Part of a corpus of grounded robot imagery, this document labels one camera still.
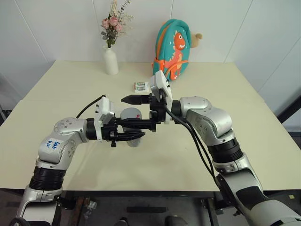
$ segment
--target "orange trim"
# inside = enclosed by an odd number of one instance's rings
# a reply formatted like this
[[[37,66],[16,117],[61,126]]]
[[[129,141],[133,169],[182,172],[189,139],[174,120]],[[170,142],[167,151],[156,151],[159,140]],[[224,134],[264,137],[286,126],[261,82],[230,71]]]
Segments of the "orange trim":
[[[167,78],[168,77],[168,74],[170,73],[170,70],[173,69],[174,67],[176,67],[177,65],[181,65],[181,64],[185,64],[185,63],[188,63],[188,60],[182,60],[182,61],[179,61],[177,63],[175,63],[174,65],[170,66],[168,68],[168,70],[165,72],[165,77]]]
[[[164,70],[164,60],[158,60],[155,58],[155,62],[159,64],[159,70],[163,71]]]
[[[163,29],[159,41],[158,41],[158,45],[157,45],[157,51],[156,51],[156,58],[159,58],[159,54],[160,54],[160,49],[161,49],[161,45],[162,45],[162,41],[163,41],[163,37],[166,33],[166,30],[169,28],[170,25],[168,25],[166,28]]]

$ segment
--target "teal backpack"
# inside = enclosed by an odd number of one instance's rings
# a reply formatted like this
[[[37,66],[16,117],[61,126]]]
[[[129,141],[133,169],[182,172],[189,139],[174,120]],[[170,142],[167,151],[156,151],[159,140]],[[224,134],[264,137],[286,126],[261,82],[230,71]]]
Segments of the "teal backpack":
[[[187,67],[190,46],[188,25],[182,20],[168,20],[157,36],[153,74],[162,70],[167,79],[175,80]]]

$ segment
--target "white wall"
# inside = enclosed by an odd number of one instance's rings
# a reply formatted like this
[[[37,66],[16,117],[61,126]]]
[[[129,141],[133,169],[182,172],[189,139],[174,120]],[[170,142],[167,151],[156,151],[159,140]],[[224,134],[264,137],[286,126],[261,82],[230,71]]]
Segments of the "white wall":
[[[1,0],[0,103],[13,108],[56,60],[101,61],[110,0]],[[193,62],[235,62],[275,114],[301,93],[300,0],[132,0],[119,61],[150,62],[162,22],[204,35]],[[301,122],[294,121],[299,128]]]

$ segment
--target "beige tabletop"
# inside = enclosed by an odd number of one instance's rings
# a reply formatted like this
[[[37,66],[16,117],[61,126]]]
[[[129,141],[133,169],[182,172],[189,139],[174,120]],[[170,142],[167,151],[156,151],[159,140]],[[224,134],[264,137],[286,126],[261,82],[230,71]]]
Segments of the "beige tabletop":
[[[130,107],[120,99],[134,93],[135,81],[148,81],[150,63],[123,63],[109,76],[103,65],[56,61],[0,127],[0,188],[29,183],[44,137],[64,117],[75,117],[106,94],[116,116]],[[234,64],[191,63],[170,82],[173,98],[202,96],[229,112],[241,149],[264,190],[301,188],[301,151]],[[148,118],[148,105],[137,105]],[[94,116],[89,108],[82,118]],[[139,147],[126,142],[80,144],[67,170],[64,190],[217,191],[183,126],[158,125]]]

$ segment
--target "floor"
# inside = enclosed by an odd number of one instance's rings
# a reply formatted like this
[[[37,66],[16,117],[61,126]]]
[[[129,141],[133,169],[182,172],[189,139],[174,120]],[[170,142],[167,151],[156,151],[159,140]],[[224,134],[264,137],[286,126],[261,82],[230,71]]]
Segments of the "floor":
[[[286,191],[271,198],[280,200],[301,215],[301,190]],[[97,207],[89,215],[83,217],[87,211],[82,209],[79,226],[113,226],[121,217],[127,217],[131,226],[164,226],[164,219],[168,215],[178,215],[184,218],[190,226],[210,226],[206,208],[203,208],[200,199],[191,197],[92,197]],[[8,226],[15,216],[20,196],[0,190],[0,225]],[[140,207],[138,211],[130,211],[128,207]],[[156,207],[160,213],[150,213],[141,207]],[[234,208],[225,208],[217,215],[219,226],[240,225],[247,226],[242,215],[233,216]],[[62,210],[61,226],[68,226],[72,210]]]

